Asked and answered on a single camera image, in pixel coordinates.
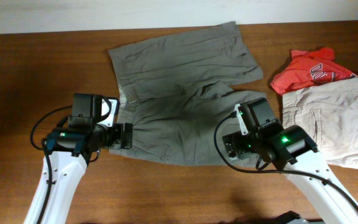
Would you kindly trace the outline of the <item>grey-green shorts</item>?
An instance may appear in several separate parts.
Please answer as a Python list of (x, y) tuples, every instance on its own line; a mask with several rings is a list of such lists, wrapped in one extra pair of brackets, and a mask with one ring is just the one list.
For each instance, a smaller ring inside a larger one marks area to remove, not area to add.
[(147, 39), (109, 51), (119, 88), (117, 120), (133, 125), (116, 154), (181, 166), (223, 164), (214, 138), (239, 130), (225, 117), (262, 97), (234, 85), (260, 80), (261, 67), (235, 22)]

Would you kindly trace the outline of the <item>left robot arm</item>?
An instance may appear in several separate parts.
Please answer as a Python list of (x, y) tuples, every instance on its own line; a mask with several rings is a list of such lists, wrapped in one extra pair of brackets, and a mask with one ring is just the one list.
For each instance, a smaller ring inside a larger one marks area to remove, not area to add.
[(103, 148), (132, 147), (133, 125), (114, 120), (117, 98), (76, 93), (69, 108), (71, 114), (41, 140), (42, 174), (25, 223), (65, 223), (89, 163), (97, 160)]

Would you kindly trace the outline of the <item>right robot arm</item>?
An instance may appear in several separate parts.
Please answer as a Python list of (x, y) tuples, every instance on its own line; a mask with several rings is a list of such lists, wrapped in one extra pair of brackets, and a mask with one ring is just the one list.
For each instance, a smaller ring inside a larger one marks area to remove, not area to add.
[(358, 223), (358, 203), (329, 168), (317, 144), (298, 125), (284, 128), (266, 98), (238, 103), (223, 121), (236, 118), (240, 130), (222, 137), (220, 153), (232, 169), (236, 159), (255, 155), (255, 174), (283, 174), (308, 199), (325, 223)]

